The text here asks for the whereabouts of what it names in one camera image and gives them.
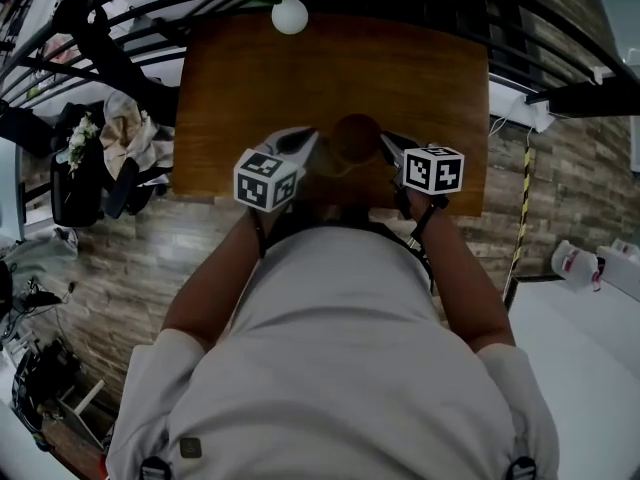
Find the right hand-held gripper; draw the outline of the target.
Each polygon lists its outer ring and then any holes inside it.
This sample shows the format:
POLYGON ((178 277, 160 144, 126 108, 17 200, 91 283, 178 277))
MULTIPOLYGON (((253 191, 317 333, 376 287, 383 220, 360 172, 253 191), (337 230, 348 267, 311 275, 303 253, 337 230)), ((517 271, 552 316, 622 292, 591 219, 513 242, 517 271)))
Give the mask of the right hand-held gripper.
POLYGON ((465 156, 448 147, 420 147, 412 140, 396 140, 394 134, 380 134, 381 151, 386 162, 396 169, 392 180, 396 195, 411 188, 428 195, 445 208, 448 196, 462 190, 465 156))

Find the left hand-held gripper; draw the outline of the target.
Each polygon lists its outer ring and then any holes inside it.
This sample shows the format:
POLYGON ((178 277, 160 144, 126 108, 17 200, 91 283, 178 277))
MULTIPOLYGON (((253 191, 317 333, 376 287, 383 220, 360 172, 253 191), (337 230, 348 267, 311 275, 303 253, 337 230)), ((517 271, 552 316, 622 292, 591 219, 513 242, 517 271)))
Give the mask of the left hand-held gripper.
POLYGON ((247 149, 233 170, 234 200, 266 213, 288 203, 306 175, 320 140, 311 127, 294 127, 269 135, 247 149))

